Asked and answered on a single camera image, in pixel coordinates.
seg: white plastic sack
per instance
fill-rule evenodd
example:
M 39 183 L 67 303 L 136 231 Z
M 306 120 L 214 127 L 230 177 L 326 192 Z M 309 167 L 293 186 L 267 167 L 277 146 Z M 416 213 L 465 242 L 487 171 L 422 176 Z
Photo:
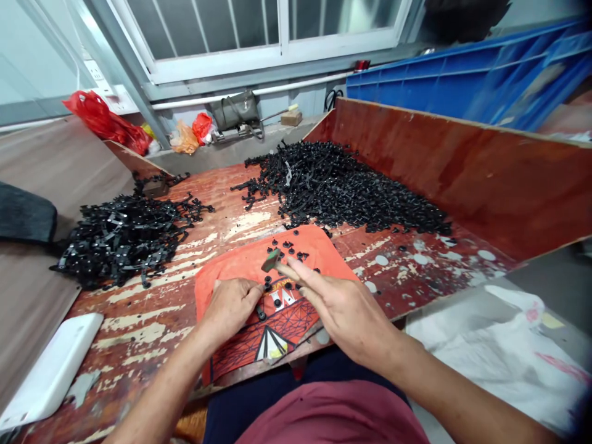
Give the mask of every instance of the white plastic sack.
M 406 332 L 440 361 L 559 434 L 574 424 L 590 375 L 539 332 L 543 301 L 485 286 L 408 316 Z

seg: hand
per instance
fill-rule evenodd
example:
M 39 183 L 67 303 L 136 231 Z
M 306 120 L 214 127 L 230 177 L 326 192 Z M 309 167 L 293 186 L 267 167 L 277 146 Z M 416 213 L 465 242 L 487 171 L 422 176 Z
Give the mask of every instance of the hand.
M 366 286 L 322 276 L 292 257 L 288 264 L 300 276 L 300 293 L 316 308 L 339 348 L 382 376 L 392 372 L 397 344 L 405 342 L 407 336 L 391 324 Z
M 214 283 L 210 305 L 200 325 L 222 345 L 244 325 L 263 295 L 263 286 L 255 281 L 238 277 Z

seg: orange mat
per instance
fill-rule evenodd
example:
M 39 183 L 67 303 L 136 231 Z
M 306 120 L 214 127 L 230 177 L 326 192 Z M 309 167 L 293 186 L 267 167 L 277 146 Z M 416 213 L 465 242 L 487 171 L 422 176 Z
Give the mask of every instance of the orange mat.
M 277 245 L 272 245 L 273 240 L 277 241 Z M 209 261 L 195 276 L 197 322 L 203 318 L 212 299 L 216 279 L 247 278 L 264 283 L 265 276 L 269 274 L 273 288 L 259 302 L 267 319 L 259 321 L 257 313 L 253 312 L 245 327 L 210 358 L 202 373 L 204 385 L 246 364 L 262 359 L 274 361 L 284 356 L 294 350 L 309 328 L 318 321 L 316 310 L 300 295 L 290 279 L 278 275 L 275 269 L 268 274 L 261 270 L 269 255 L 268 247 L 281 249 L 286 255 L 283 262 L 286 262 L 289 249 L 282 246 L 285 241 L 294 244 L 292 256 L 296 257 L 298 252 L 309 253 L 304 264 L 310 268 L 318 268 L 323 274 L 335 278 L 358 279 L 324 231 L 314 225 L 267 237 Z M 288 282 L 292 283 L 292 289 L 286 289 Z

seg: blue plastic crate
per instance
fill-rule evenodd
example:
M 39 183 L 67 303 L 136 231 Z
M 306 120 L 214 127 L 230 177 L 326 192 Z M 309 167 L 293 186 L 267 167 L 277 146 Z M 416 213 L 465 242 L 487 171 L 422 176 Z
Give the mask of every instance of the blue plastic crate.
M 535 131 L 592 73 L 592 31 L 571 20 L 382 65 L 347 97 Z

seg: wooden table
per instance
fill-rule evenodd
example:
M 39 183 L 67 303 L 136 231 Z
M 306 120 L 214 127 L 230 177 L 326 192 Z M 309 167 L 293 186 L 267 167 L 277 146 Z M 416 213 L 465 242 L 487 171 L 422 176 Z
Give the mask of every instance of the wooden table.
M 143 289 L 140 277 L 122 288 L 83 292 L 68 317 L 98 312 L 105 315 L 79 371 L 99 370 L 101 376 L 76 409 L 64 403 L 45 421 L 26 427 L 17 442 L 89 443 L 105 437 L 125 416 L 158 368 L 195 326 L 195 273 L 206 261 L 228 250 L 266 237 L 282 228 L 275 197 L 245 212 L 243 193 L 229 188 L 258 175 L 258 168 L 235 165 L 192 176 L 172 188 L 169 198 L 182 200 L 191 191 L 215 213 L 204 214 L 181 244 L 163 276 Z M 451 242 L 430 234 L 366 233 L 342 226 L 332 230 L 336 249 L 367 285 L 391 319 L 400 318 L 439 297 L 451 295 L 487 279 L 504 275 L 516 262 L 457 224 Z M 402 252 L 398 248 L 407 247 Z M 276 365 L 306 355 L 327 344 L 324 331 L 312 335 Z M 260 361 L 223 376 L 225 387 L 271 368 Z M 214 387 L 198 390 L 202 396 Z

